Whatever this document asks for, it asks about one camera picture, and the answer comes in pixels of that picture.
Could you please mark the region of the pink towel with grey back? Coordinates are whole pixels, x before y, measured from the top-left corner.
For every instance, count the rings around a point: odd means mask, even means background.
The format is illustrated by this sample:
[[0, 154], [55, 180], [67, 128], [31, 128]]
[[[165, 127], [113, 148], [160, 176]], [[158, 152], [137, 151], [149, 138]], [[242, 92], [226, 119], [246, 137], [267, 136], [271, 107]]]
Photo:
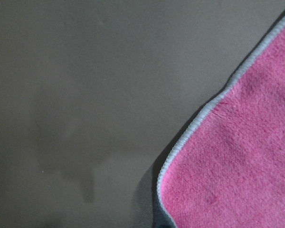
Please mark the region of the pink towel with grey back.
[[157, 228], [285, 228], [285, 15], [176, 142], [156, 197]]

